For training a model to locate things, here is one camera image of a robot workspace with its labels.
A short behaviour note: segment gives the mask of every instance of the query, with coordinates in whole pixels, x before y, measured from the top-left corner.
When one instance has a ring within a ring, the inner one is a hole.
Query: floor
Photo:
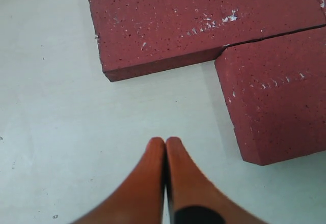
[[[73,221],[123,181],[150,137],[171,135],[264,220],[324,222],[326,152],[242,161],[213,62],[110,83],[87,0],[0,0],[0,12],[1,223]]]

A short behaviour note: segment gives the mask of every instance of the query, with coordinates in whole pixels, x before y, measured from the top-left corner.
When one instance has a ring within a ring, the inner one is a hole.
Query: white tile floor
[[[325,222],[326,152],[243,162],[213,62],[110,83],[87,0],[0,0],[0,223],[74,220],[170,135],[259,217]]]

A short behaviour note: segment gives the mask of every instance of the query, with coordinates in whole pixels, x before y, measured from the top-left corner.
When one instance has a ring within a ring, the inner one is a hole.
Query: white floor
[[[0,0],[0,223],[73,221],[171,135],[259,217],[325,223],[326,152],[243,162],[213,62],[110,83],[87,0]]]

